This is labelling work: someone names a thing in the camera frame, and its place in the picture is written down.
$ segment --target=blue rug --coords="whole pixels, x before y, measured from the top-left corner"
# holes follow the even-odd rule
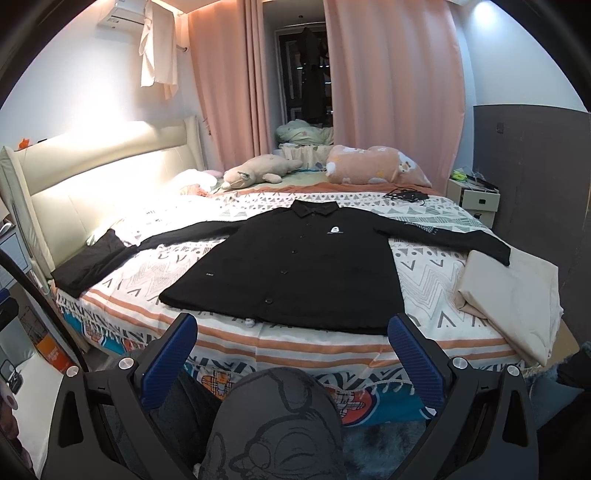
[[[387,480],[425,428],[424,420],[346,428],[343,450],[348,480]]]

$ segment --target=orange box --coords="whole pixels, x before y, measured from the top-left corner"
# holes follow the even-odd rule
[[[37,350],[39,350],[39,353],[42,354],[45,360],[51,363],[61,373],[65,373],[69,367],[74,365],[49,333],[37,344]]]

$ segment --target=patterned bedsheet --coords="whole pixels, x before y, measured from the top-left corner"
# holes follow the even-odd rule
[[[437,196],[418,205],[387,200],[381,193],[257,192],[208,199],[179,197],[167,205],[146,209],[115,229],[124,241],[139,242],[204,219],[242,220],[289,206],[294,199],[335,200],[341,206],[459,232],[486,230],[451,200]],[[180,312],[161,304],[158,294],[222,241],[140,252],[79,300],[57,290],[57,303],[70,323],[95,342],[119,353],[142,348],[160,336]],[[452,291],[466,255],[395,238],[389,242],[406,312],[426,337],[436,340],[449,356],[461,355],[477,368],[500,369],[507,363],[520,363],[517,354],[487,321],[454,307]],[[301,288],[311,296],[322,294],[322,278],[311,278]],[[242,376],[277,366],[297,367],[314,375],[332,391],[343,418],[352,423],[366,420],[368,415],[381,421],[398,419],[384,412],[375,413],[379,410],[376,405],[380,401],[387,403],[383,395],[388,392],[414,393],[385,337],[284,327],[209,312],[191,313],[198,321],[199,337],[187,369],[220,398]],[[372,405],[369,414],[368,404]]]

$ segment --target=black shirt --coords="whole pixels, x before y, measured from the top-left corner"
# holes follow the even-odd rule
[[[296,200],[237,222],[200,222],[125,247],[113,231],[59,266],[56,286],[74,297],[138,251],[229,235],[159,296],[171,307],[287,326],[386,335],[404,311],[389,237],[509,265],[510,249],[483,231],[457,233],[388,219],[336,202]]]

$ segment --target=white wall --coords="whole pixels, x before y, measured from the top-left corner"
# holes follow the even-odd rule
[[[467,167],[471,170],[474,161],[474,105],[476,105],[476,86],[474,85],[470,51],[466,42],[466,36],[464,35],[459,8],[457,5],[450,4],[453,22],[457,31],[457,42],[460,46],[460,54],[462,55],[466,115],[464,116],[464,128],[453,168]]]
[[[475,0],[458,11],[478,105],[517,103],[587,111],[556,62],[504,10],[488,0]]]
[[[277,41],[275,28],[265,20],[265,56],[267,58],[267,89],[269,97],[269,124],[271,126],[271,138],[273,148],[277,148],[275,130],[283,124],[283,103],[279,86],[279,69],[277,59]]]
[[[0,109],[0,145],[16,148],[74,127],[127,120],[202,119],[189,52],[178,54],[179,90],[164,100],[162,86],[140,87],[140,32],[97,27],[100,1],[76,17],[31,63]],[[221,168],[211,137],[201,129],[210,168]]]

